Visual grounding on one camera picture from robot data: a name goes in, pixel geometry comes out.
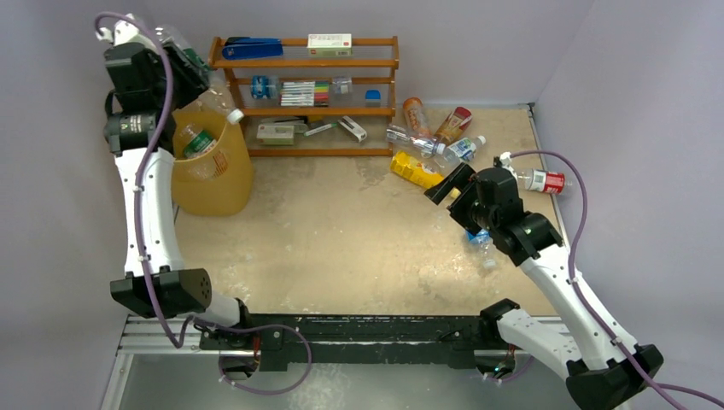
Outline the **dark green label bottle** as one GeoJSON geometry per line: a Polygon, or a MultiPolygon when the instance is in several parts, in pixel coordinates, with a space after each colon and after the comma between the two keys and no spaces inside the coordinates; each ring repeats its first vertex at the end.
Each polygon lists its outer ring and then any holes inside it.
{"type": "Polygon", "coordinates": [[[175,84],[176,109],[200,103],[221,114],[230,124],[237,124],[244,113],[235,104],[223,78],[199,56],[186,38],[173,26],[161,25],[156,37],[169,57],[175,84]]]}

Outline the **green white label bottle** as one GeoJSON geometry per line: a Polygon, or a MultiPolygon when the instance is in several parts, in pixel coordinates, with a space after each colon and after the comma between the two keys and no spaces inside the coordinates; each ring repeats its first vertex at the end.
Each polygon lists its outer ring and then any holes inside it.
{"type": "Polygon", "coordinates": [[[178,140],[182,145],[181,154],[184,159],[205,155],[217,145],[213,135],[196,123],[189,123],[178,132],[178,140]]]}

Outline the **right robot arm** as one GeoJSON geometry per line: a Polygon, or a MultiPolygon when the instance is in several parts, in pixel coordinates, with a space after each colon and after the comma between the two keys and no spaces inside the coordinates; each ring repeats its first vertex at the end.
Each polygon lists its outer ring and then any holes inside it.
{"type": "Polygon", "coordinates": [[[565,382],[580,409],[617,409],[642,392],[663,365],[661,352],[625,331],[569,266],[561,235],[546,216],[525,209],[512,173],[502,167],[477,172],[462,163],[424,194],[439,204],[452,190],[459,194],[447,207],[451,218],[471,234],[487,231],[569,331],[564,336],[518,305],[498,302],[481,312],[481,340],[528,352],[565,382]]]}

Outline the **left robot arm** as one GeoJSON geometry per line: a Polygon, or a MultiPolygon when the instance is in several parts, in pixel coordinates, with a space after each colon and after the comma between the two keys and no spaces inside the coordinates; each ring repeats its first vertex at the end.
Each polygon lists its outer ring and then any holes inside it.
{"type": "Polygon", "coordinates": [[[172,111],[193,102],[209,82],[174,44],[161,51],[115,45],[104,59],[114,88],[103,135],[122,182],[127,224],[124,277],[110,283],[110,295],[146,319],[191,316],[220,325],[226,343],[245,349],[254,340],[245,306],[214,291],[205,269],[185,267],[172,214],[172,111]]]}

